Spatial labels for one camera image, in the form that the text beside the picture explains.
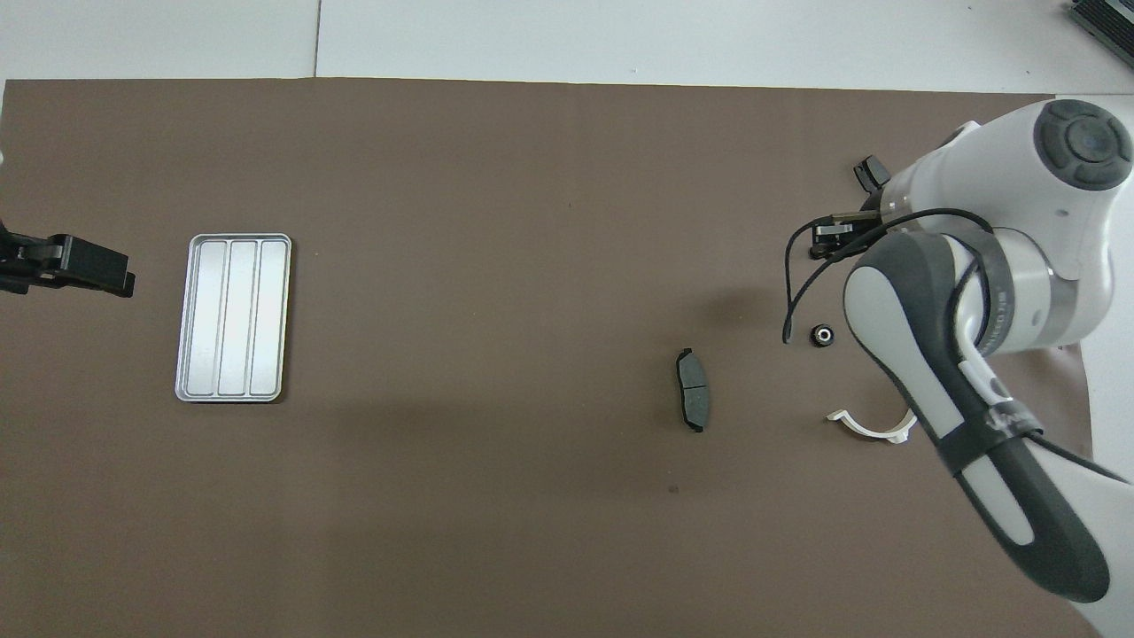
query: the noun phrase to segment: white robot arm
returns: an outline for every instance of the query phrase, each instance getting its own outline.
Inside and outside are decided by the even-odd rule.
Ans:
[[[855,339],[1000,545],[1106,636],[1134,628],[1134,486],[1044,441],[984,358],[1074,343],[1102,321],[1131,159],[1118,119],[1077,100],[968,122],[868,204],[883,222],[960,209],[988,223],[922,216],[871,245],[844,290]]]

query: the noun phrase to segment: white floor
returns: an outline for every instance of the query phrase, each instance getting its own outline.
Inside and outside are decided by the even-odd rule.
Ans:
[[[437,77],[1117,94],[1061,0],[0,0],[0,79]],[[1116,215],[1134,245],[1134,189]],[[1084,342],[1095,457],[1134,477],[1134,253]]]

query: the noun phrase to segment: brown table surface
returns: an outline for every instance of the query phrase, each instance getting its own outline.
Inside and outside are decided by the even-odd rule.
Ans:
[[[0,297],[0,633],[1093,636],[923,434],[823,422],[905,411],[843,322],[847,266],[778,342],[784,240],[857,207],[855,162],[1035,99],[9,82],[5,222],[138,279]],[[174,397],[186,247],[227,231],[295,241],[274,405]],[[1089,451],[1075,349],[997,361]]]

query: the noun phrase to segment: white curved part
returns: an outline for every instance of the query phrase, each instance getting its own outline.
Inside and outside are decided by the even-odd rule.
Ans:
[[[984,403],[991,407],[1005,401],[1012,401],[1012,397],[1006,394],[1007,391],[997,382],[996,373],[992,372],[992,368],[984,361],[981,354],[976,351],[976,347],[973,346],[973,335],[978,331],[978,317],[979,314],[968,312],[956,318],[957,348],[960,350],[962,356],[957,368],[965,376],[965,380],[968,381],[970,385],[973,386],[973,390],[976,391],[976,394],[981,395]]]
[[[844,426],[850,428],[855,434],[861,434],[870,439],[885,439],[890,443],[897,445],[899,443],[905,443],[909,441],[909,428],[917,425],[917,417],[914,416],[913,410],[906,410],[906,416],[902,418],[902,422],[894,429],[886,432],[869,431],[858,425],[858,422],[854,420],[846,410],[837,410],[827,416],[828,422],[841,422]]]

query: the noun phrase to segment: metal tray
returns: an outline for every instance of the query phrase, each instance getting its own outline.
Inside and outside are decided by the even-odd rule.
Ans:
[[[279,232],[189,241],[175,393],[188,402],[266,402],[284,378],[291,239]]]

